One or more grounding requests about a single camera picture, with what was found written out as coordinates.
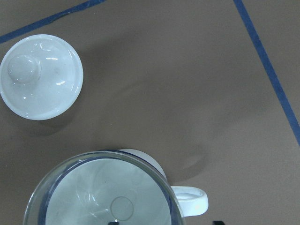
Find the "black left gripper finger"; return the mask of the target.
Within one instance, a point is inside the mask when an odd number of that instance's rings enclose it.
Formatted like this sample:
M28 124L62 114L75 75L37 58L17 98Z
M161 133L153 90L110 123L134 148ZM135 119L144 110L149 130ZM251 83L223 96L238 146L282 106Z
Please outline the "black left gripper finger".
M223 221L213 221L213 225L223 225Z

